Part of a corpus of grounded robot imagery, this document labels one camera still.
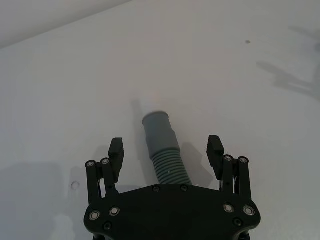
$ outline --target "white wall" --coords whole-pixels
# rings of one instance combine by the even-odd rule
[[[218,185],[209,134],[250,158],[262,215],[251,239],[318,240],[319,11],[316,0],[135,0],[2,49],[1,239],[90,239],[83,166],[114,137],[120,191],[156,183],[137,102],[152,92],[195,184]]]
[[[130,0],[1,0],[0,48],[43,34]]]

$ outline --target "white surface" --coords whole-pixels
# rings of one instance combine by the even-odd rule
[[[317,0],[136,0],[2,49],[1,239],[91,239],[84,163],[114,137],[120,191],[155,184],[138,101],[152,91],[195,184],[218,185],[209,134],[251,160],[253,240],[318,240],[319,12]]]
[[[130,0],[1,0],[0,48]]]

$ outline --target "ribbed hose section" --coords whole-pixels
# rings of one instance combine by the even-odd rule
[[[192,184],[180,151],[176,149],[161,151],[152,158],[152,161],[160,184]]]

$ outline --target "small hole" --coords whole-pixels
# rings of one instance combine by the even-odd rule
[[[73,181],[71,183],[71,189],[72,190],[77,190],[80,187],[80,183],[78,181]]]

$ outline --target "gray plastic tube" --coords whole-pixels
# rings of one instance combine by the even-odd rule
[[[159,183],[191,185],[168,114],[164,111],[152,112],[143,118],[142,124]]]

